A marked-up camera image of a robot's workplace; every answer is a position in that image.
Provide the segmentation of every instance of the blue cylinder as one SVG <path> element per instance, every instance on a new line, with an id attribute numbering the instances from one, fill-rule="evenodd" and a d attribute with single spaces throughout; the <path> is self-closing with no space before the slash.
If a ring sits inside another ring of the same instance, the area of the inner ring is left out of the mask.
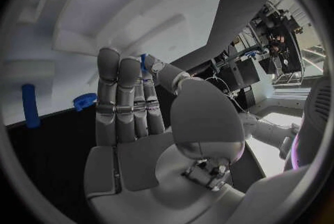
<path id="1" fill-rule="evenodd" d="M 38 128 L 41 125 L 41 120 L 38 117 L 34 85 L 25 84 L 22 86 L 22 100 L 27 128 Z"/>

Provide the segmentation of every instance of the purple light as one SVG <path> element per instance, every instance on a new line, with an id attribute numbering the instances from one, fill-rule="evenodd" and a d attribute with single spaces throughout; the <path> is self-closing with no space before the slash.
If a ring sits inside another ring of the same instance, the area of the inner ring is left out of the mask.
<path id="1" fill-rule="evenodd" d="M 292 168 L 294 170 L 299 168 L 298 157 L 297 157 L 297 140 L 298 140 L 298 134 L 295 136 L 291 146 L 291 163 L 292 163 Z"/>

